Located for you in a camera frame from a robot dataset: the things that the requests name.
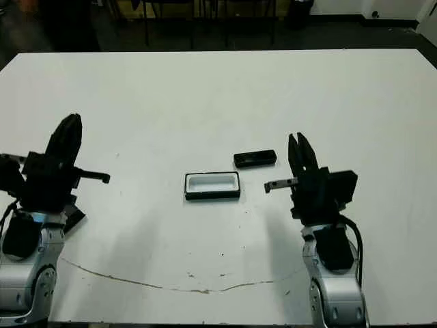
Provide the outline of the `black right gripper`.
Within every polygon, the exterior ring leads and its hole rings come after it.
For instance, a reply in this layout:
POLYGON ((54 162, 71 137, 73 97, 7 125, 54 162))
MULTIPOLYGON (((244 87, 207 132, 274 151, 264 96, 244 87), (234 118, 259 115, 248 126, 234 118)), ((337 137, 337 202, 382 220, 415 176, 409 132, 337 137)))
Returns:
POLYGON ((293 178, 266 182, 264 191, 290 188, 292 217, 304 226, 337 222, 339 206, 328 185, 330 172, 327 167, 319 169, 315 152, 301 132, 297 132, 297 139, 289 135, 288 162, 293 178))

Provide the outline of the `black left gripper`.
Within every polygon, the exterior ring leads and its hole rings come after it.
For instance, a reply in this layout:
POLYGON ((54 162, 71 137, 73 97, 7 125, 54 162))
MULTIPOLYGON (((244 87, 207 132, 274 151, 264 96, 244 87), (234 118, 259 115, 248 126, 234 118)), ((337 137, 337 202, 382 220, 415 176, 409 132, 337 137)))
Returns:
POLYGON ((46 154, 28 154, 22 170, 26 181, 19 196, 23 209, 60 213, 70 203, 71 191, 78 187, 80 179, 109 183, 109 174, 74 166, 81 147, 82 130, 81 116, 70 114, 52 133, 46 154))

